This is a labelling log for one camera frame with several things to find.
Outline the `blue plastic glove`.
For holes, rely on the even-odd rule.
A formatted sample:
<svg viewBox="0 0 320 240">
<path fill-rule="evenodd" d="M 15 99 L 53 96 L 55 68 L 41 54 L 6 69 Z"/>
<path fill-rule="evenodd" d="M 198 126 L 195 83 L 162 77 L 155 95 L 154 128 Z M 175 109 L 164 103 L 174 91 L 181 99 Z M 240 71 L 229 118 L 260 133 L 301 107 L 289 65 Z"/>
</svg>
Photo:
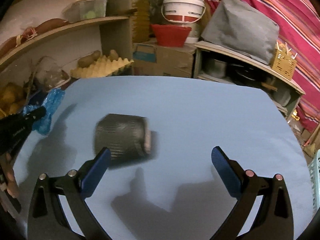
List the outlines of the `blue plastic glove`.
<svg viewBox="0 0 320 240">
<path fill-rule="evenodd" d="M 40 105 L 27 105 L 23 108 L 22 114 L 35 116 L 32 124 L 32 130 L 37 131 L 41 135 L 48 135 L 52 124 L 53 114 L 60 106 L 65 91 L 60 88 L 52 89 L 43 99 Z"/>
</svg>

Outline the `light blue plastic basket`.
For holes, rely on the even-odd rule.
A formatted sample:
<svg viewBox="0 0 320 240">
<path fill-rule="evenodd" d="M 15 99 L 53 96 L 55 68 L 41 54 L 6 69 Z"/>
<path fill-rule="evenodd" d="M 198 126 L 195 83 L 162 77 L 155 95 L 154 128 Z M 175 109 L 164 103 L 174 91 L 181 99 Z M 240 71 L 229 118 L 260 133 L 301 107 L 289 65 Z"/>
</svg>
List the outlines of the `light blue plastic basket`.
<svg viewBox="0 0 320 240">
<path fill-rule="evenodd" d="M 320 205 L 320 150 L 318 150 L 312 160 L 308 165 L 312 195 L 313 195 L 313 214 L 315 215 L 319 210 Z"/>
</svg>

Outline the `yellow egg tray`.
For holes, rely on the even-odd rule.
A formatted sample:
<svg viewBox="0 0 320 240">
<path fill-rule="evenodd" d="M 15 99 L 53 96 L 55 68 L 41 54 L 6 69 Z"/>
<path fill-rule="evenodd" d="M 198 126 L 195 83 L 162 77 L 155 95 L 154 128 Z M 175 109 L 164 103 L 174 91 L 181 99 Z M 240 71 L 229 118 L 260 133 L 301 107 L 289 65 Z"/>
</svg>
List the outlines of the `yellow egg tray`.
<svg viewBox="0 0 320 240">
<path fill-rule="evenodd" d="M 111 61 L 103 56 L 86 68 L 76 67 L 71 69 L 70 75 L 75 79 L 107 77 L 119 74 L 126 68 L 131 67 L 133 63 L 133 60 L 129 60 L 127 58 L 122 59 L 119 57 L 117 60 Z"/>
</svg>

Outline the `blue table mat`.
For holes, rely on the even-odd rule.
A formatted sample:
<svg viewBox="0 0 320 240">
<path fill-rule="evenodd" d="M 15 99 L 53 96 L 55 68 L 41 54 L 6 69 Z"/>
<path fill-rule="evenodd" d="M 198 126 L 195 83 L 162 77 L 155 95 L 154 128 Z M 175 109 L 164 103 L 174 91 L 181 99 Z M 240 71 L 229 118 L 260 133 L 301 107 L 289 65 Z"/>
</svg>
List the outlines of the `blue table mat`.
<svg viewBox="0 0 320 240">
<path fill-rule="evenodd" d="M 215 146 L 259 176 L 283 175 L 295 236 L 312 220 L 306 160 L 265 92 L 196 79 L 114 76 L 75 81 L 51 132 L 29 135 L 14 165 L 23 234 L 38 176 L 63 176 L 92 159 L 96 124 L 109 113 L 144 116 L 152 132 L 152 157 L 106 171 L 87 200 L 113 239 L 212 237 L 236 202 L 212 165 Z"/>
</svg>

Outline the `clear plastic container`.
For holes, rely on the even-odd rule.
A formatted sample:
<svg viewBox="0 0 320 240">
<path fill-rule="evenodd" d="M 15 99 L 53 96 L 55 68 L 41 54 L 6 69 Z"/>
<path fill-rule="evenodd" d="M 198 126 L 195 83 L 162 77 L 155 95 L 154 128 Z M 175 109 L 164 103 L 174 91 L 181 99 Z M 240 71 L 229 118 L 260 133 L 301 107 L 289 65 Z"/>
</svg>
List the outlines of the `clear plastic container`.
<svg viewBox="0 0 320 240">
<path fill-rule="evenodd" d="M 75 0 L 62 11 L 69 23 L 106 16 L 107 0 Z"/>
</svg>

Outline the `cardboard box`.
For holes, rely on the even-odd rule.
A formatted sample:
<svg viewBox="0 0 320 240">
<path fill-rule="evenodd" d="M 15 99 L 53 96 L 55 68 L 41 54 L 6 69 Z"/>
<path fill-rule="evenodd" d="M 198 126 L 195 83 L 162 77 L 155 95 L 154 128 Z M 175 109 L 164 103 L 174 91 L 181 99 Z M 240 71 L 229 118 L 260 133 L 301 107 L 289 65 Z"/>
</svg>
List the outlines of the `cardboard box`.
<svg viewBox="0 0 320 240">
<path fill-rule="evenodd" d="M 133 45 L 135 75 L 193 77 L 196 48 L 159 46 L 155 40 Z"/>
</svg>

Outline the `yellow utensil holder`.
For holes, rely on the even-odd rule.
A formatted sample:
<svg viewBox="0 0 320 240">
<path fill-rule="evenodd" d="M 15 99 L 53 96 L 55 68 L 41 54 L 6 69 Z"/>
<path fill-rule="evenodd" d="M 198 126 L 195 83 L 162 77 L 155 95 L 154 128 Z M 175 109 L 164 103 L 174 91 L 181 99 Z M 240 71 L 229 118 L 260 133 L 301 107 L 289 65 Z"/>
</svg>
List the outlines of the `yellow utensil holder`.
<svg viewBox="0 0 320 240">
<path fill-rule="evenodd" d="M 297 64 L 296 57 L 297 53 L 292 54 L 287 43 L 276 42 L 270 63 L 271 69 L 286 79 L 292 80 Z"/>
</svg>

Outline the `large oil jug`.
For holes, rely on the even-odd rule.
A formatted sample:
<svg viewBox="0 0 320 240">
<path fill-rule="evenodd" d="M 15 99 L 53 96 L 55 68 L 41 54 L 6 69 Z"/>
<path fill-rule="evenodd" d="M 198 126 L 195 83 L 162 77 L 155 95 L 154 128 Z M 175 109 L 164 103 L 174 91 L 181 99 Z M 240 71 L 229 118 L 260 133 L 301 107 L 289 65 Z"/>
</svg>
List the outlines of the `large oil jug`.
<svg viewBox="0 0 320 240">
<path fill-rule="evenodd" d="M 150 3 L 149 0 L 132 0 L 132 42 L 142 43 L 149 39 L 150 33 Z"/>
</svg>

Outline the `low wooden cabinet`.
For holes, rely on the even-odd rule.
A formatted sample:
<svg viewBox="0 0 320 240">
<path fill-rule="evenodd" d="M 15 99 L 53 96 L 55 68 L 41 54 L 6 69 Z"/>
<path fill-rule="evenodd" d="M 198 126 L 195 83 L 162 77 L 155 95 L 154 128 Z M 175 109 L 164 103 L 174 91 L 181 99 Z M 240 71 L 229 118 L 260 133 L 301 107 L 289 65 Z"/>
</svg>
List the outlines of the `low wooden cabinet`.
<svg viewBox="0 0 320 240">
<path fill-rule="evenodd" d="M 304 90 L 268 65 L 228 48 L 206 41 L 195 44 L 196 60 L 193 77 L 263 90 L 286 120 L 296 110 Z"/>
</svg>

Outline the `red plastic bowl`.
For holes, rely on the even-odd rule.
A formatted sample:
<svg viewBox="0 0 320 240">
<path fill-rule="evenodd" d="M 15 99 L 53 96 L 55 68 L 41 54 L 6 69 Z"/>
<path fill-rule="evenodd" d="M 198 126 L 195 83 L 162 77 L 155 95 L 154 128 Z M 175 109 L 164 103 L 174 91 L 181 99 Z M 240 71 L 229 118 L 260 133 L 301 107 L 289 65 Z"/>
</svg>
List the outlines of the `red plastic bowl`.
<svg viewBox="0 0 320 240">
<path fill-rule="evenodd" d="M 183 47 L 192 30 L 191 27 L 182 27 L 173 24 L 152 24 L 151 28 L 157 44 L 164 47 Z"/>
</svg>

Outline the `grey fabric cover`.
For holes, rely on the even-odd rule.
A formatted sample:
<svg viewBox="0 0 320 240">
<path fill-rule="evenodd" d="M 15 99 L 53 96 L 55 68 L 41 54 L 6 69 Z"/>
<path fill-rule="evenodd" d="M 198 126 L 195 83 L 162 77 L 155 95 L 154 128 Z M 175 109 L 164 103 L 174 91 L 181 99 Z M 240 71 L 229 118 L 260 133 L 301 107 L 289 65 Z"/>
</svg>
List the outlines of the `grey fabric cover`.
<svg viewBox="0 0 320 240">
<path fill-rule="evenodd" d="M 241 0 L 221 0 L 201 37 L 263 64 L 272 60 L 279 25 Z"/>
</svg>

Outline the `white plastic bucket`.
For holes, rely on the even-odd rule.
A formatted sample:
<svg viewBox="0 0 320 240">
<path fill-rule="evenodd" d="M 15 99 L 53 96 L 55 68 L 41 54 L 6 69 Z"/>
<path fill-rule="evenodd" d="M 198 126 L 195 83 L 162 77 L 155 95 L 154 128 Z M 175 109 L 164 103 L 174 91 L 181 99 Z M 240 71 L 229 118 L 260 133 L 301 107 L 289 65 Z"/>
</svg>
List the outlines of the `white plastic bucket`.
<svg viewBox="0 0 320 240">
<path fill-rule="evenodd" d="M 206 12 L 204 0 L 163 0 L 161 13 L 170 23 L 191 24 Z"/>
</svg>

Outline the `pink striped cloth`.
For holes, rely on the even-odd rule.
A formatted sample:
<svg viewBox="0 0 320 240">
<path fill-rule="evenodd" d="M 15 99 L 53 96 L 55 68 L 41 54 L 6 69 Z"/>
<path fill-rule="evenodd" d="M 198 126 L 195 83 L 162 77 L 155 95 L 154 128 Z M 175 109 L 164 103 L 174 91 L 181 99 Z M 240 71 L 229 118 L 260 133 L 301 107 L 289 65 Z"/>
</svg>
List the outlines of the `pink striped cloth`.
<svg viewBox="0 0 320 240">
<path fill-rule="evenodd" d="M 215 11 L 221 0 L 206 0 Z M 296 58 L 293 79 L 305 91 L 297 112 L 305 129 L 319 123 L 319 15 L 309 0 L 242 0 L 279 25 L 278 40 Z"/>
</svg>

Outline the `wooden wall shelf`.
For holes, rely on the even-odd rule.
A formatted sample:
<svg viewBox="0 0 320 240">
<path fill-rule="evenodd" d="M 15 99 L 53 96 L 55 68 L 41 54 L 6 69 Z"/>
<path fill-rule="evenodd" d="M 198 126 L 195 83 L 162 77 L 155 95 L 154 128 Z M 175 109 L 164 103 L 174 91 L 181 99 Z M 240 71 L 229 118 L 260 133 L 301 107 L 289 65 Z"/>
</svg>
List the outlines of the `wooden wall shelf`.
<svg viewBox="0 0 320 240">
<path fill-rule="evenodd" d="M 14 0 L 1 19 L 1 42 L 31 26 L 54 18 L 75 0 Z M 60 67 L 72 68 L 79 58 L 96 50 L 114 49 L 122 58 L 132 57 L 131 20 L 125 13 L 131 0 L 107 0 L 106 17 L 71 23 L 31 39 L 1 58 L 1 87 L 22 85 L 30 76 L 30 64 L 53 58 Z"/>
</svg>

